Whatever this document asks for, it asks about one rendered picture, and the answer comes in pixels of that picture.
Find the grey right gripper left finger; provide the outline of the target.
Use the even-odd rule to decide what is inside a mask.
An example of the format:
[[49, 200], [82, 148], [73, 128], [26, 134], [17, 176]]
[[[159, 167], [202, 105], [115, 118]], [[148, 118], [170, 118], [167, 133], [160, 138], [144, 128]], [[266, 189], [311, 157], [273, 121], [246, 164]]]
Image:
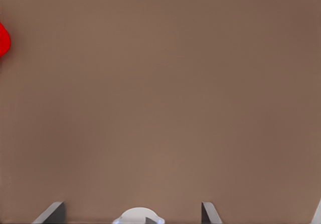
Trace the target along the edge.
[[63, 201], [52, 203], [32, 224], [66, 224], [66, 205]]

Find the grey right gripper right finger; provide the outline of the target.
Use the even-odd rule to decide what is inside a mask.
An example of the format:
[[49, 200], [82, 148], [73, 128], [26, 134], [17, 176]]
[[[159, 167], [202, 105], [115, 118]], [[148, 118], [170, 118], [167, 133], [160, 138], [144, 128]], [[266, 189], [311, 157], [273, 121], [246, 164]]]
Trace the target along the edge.
[[201, 224], [223, 224], [215, 206], [211, 202], [202, 201]]

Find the red cup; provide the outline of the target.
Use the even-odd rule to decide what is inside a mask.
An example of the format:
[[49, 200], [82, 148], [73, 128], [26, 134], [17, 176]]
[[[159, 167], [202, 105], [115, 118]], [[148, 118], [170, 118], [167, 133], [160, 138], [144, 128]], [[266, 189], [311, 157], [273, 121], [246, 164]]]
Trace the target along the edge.
[[0, 23], [0, 57], [5, 55], [11, 47], [11, 38], [6, 28]]

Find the silver frame post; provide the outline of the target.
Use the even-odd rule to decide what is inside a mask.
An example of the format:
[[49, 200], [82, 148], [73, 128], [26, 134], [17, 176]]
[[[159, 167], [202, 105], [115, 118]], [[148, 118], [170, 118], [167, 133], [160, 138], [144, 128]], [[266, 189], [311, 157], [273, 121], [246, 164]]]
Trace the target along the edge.
[[313, 218], [310, 224], [321, 224], [321, 199], [317, 205]]

